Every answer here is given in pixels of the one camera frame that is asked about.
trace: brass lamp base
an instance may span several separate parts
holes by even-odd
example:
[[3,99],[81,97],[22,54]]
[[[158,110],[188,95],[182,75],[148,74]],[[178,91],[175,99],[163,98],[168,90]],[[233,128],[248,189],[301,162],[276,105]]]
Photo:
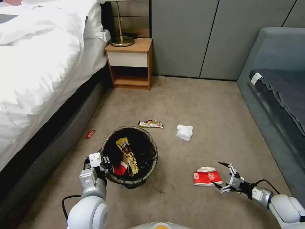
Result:
[[123,36],[123,42],[121,42],[120,37],[111,38],[110,44],[115,47],[126,47],[134,44],[134,39],[132,37]]

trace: black cable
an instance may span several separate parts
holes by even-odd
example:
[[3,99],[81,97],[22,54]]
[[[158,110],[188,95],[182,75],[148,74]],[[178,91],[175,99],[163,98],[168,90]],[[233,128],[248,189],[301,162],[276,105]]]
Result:
[[265,179],[262,179],[262,180],[257,181],[257,182],[255,183],[255,185],[257,185],[258,183],[263,182],[263,181],[266,181],[266,182],[274,189],[274,191],[276,191],[276,193],[280,195],[279,191],[276,190],[276,188],[275,188],[269,181],[267,181],[267,180],[265,180]]
[[65,208],[65,206],[64,206],[64,201],[65,201],[66,199],[74,198],[74,197],[81,197],[81,195],[67,196],[67,197],[63,198],[63,200],[61,201],[61,206],[63,207],[63,212],[64,212],[64,216],[65,216],[65,218],[66,218],[66,221],[68,221],[68,214],[67,214],[66,208]]

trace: wall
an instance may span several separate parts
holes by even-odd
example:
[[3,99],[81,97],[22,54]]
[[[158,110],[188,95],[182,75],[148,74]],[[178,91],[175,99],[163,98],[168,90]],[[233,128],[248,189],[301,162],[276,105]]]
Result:
[[305,27],[305,0],[152,0],[154,74],[237,80],[263,27]]
[[[119,34],[116,3],[111,2],[115,31]],[[149,38],[149,0],[119,2],[123,34],[132,37]]]

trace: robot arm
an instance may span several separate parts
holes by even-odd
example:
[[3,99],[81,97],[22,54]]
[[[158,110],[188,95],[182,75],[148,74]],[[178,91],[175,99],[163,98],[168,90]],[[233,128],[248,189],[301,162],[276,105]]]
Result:
[[108,218],[106,200],[106,173],[110,161],[101,154],[85,158],[84,169],[79,175],[83,187],[81,200],[71,209],[67,229],[105,229]]
[[257,186],[260,181],[266,180],[248,183],[243,177],[240,177],[232,164],[219,163],[228,167],[231,172],[227,179],[227,186],[222,187],[213,182],[221,193],[236,191],[246,194],[250,200],[255,200],[265,208],[270,209],[281,228],[305,228],[305,209],[296,198],[286,195],[273,196],[273,192],[269,189]]

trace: sofa armrest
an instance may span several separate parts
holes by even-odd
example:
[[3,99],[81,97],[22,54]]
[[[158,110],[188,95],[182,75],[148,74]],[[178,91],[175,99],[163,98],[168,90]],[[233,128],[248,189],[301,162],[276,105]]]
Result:
[[305,70],[305,28],[262,28],[238,82],[253,69]]

